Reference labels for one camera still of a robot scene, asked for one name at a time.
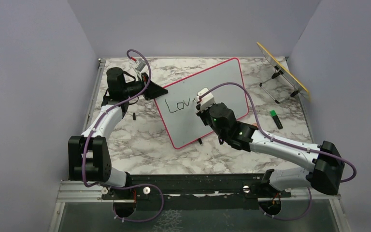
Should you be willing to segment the pink-framed whiteboard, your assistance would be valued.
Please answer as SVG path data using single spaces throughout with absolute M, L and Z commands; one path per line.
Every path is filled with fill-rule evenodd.
M 242 69 L 238 58 L 230 58 L 203 71 L 173 82 L 167 94 L 155 99 L 170 142 L 181 149 L 212 133 L 197 116 L 214 103 L 224 103 L 241 119 L 249 113 Z

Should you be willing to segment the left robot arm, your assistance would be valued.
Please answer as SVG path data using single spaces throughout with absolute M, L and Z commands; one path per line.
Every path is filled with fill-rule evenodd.
M 93 124 L 81 135 L 68 140 L 69 177 L 71 180 L 103 183 L 114 186 L 120 198 L 132 194 L 129 174 L 112 167 L 107 139 L 116 125 L 124 118 L 130 100 L 142 95 L 153 100 L 168 94 L 168 90 L 149 80 L 147 73 L 141 73 L 139 80 L 127 82 L 128 73 L 121 68 L 106 72 L 108 93 L 103 97 L 101 111 Z

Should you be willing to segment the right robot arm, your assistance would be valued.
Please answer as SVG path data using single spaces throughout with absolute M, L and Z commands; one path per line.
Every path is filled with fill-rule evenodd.
M 262 133 L 257 126 L 238 121 L 224 103 L 203 108 L 199 103 L 196 115 L 210 126 L 220 144 L 227 143 L 236 150 L 258 152 L 296 164 L 296 168 L 267 170 L 259 192 L 270 197 L 285 189 L 312 187 L 326 195 L 339 191 L 344 162 L 334 143 L 321 145 L 300 143 L 270 133 Z

